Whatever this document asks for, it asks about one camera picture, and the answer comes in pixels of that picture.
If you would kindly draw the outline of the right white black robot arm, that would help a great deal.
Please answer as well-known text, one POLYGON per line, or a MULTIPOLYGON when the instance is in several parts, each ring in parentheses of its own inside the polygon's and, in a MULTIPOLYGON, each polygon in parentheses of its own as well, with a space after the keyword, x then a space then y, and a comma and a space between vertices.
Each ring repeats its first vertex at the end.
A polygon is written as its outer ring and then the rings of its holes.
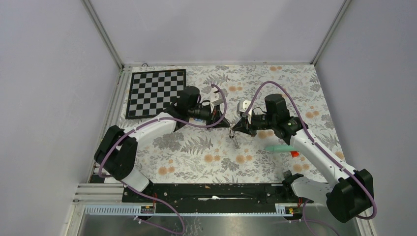
POLYGON ((374 204, 373 177, 366 170, 356 170, 338 159, 313 135, 300 118, 291 116, 285 98, 280 94, 265 97, 266 112, 255 114, 250 101, 237 105, 240 120, 232 128, 254 137, 259 130, 272 130, 276 137, 306 157, 326 182, 317 182, 301 174, 286 178, 282 189, 284 200, 293 203, 305 198, 325 205, 339 222, 346 223, 374 204))

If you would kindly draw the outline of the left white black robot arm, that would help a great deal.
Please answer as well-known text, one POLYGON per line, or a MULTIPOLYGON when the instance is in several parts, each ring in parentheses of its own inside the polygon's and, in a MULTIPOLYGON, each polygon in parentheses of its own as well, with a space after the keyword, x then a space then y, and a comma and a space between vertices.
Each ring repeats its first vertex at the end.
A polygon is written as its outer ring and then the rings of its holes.
POLYGON ((111 126, 105 133, 94 155, 99 164, 98 175, 102 178, 112 177, 134 190, 134 196, 140 202, 147 202, 152 197, 150 179, 135 169, 135 159, 139 145, 146 145, 165 134, 173 133, 185 125, 200 128, 214 128, 225 118, 211 124, 198 125, 190 123, 192 113, 197 110, 200 91, 194 86, 187 86, 179 97, 154 118, 140 123, 136 127, 122 129, 111 126))

